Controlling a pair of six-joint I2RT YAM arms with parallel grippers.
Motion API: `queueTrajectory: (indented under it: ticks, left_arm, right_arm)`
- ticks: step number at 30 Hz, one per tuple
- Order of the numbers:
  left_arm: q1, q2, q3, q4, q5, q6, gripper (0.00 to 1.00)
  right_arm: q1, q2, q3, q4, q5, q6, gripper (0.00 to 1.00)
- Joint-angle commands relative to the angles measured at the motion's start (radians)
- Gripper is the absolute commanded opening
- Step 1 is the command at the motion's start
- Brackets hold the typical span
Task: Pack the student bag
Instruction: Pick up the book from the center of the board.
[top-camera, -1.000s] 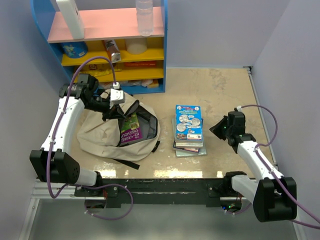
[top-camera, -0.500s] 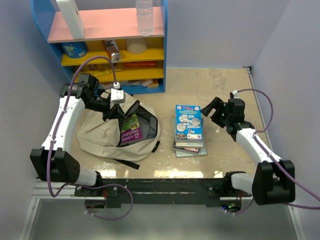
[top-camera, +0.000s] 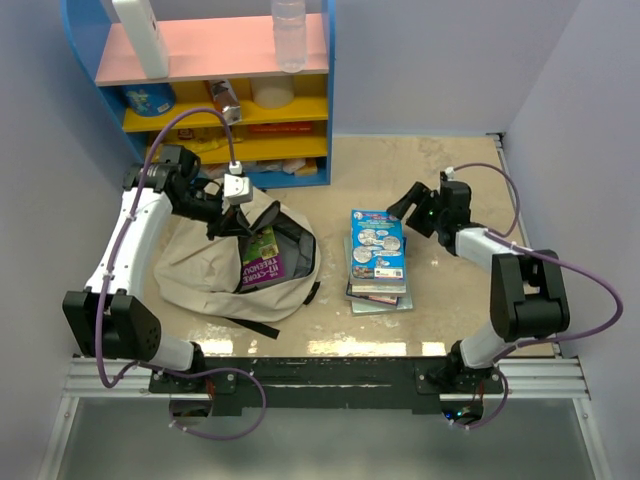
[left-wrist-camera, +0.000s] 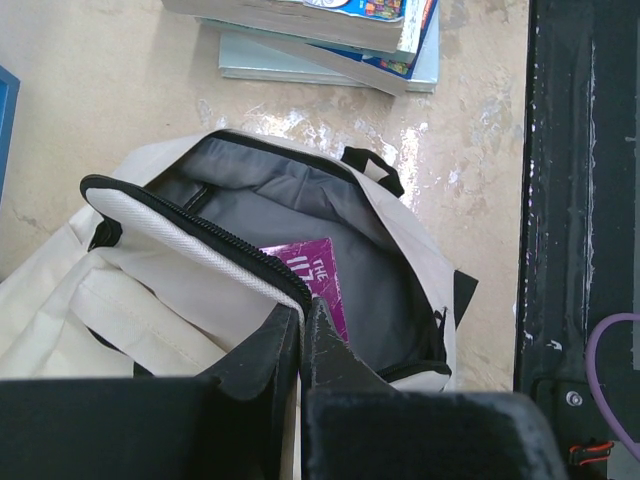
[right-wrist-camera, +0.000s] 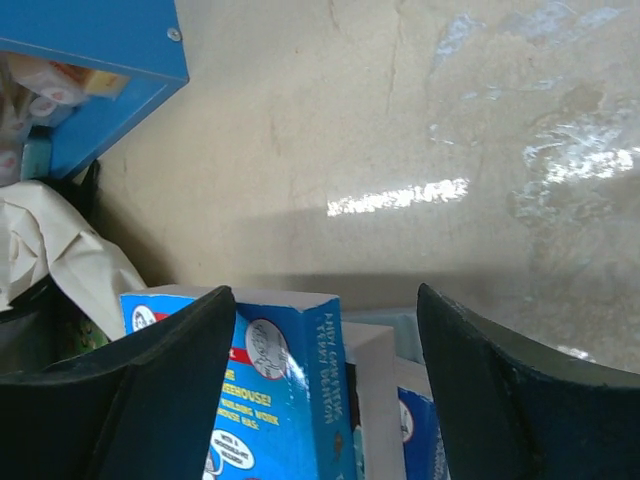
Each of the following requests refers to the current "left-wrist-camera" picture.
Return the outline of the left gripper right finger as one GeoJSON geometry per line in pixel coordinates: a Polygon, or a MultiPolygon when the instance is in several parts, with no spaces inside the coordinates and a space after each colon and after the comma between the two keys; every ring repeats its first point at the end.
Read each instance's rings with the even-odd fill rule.
{"type": "Polygon", "coordinates": [[[565,479],[552,431],[526,396],[394,389],[315,298],[301,363],[305,479],[565,479]]]}

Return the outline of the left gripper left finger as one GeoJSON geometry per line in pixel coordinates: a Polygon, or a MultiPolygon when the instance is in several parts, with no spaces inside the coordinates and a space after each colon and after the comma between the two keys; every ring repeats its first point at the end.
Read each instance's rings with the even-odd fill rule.
{"type": "Polygon", "coordinates": [[[290,479],[299,319],[275,307],[194,377],[5,381],[5,479],[290,479]]]}

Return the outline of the beige student backpack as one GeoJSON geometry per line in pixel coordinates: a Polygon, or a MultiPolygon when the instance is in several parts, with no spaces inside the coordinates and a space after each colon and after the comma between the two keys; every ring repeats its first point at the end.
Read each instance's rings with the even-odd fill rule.
{"type": "Polygon", "coordinates": [[[285,306],[300,327],[297,479],[305,325],[323,298],[261,248],[330,238],[343,342],[394,389],[453,388],[477,280],[442,255],[375,153],[336,159],[218,130],[140,148],[80,192],[85,206],[1,284],[1,385],[194,377],[285,306]]]}

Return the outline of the purple treehouse book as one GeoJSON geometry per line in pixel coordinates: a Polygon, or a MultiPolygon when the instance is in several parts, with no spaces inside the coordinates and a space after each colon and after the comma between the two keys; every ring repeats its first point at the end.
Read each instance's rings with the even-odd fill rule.
{"type": "Polygon", "coordinates": [[[327,302],[337,333],[345,342],[348,342],[348,329],[332,240],[322,238],[282,244],[263,247],[261,251],[279,258],[301,278],[313,297],[322,297],[327,302]]]}

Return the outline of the blue cartoon paperback book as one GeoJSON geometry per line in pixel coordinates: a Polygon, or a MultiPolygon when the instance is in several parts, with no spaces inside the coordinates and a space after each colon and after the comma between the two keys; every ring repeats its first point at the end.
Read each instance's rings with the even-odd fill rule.
{"type": "Polygon", "coordinates": [[[165,1],[170,12],[349,47],[393,52],[404,9],[389,18],[367,12],[364,1],[165,1]]]}

